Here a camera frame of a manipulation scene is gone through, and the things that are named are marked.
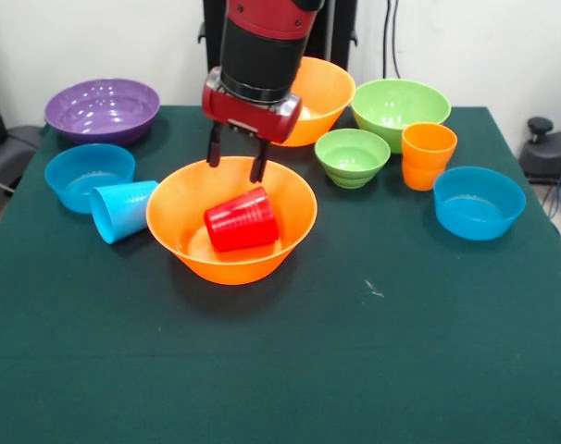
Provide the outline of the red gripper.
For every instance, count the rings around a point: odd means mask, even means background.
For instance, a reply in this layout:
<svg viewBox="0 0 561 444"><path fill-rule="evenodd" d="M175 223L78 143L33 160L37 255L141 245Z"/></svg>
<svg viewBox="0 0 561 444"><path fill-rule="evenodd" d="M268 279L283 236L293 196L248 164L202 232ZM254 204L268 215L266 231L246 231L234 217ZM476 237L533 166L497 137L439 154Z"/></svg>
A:
<svg viewBox="0 0 561 444"><path fill-rule="evenodd" d="M250 181L263 180L270 142L284 143L291 135L303 108L302 98L289 93L276 104L256 104L228 92L221 81L221 67L210 70L202 92L202 108L212 120L206 161L217 167L221 157L223 125L232 125L258 137L258 154L254 158Z"/></svg>

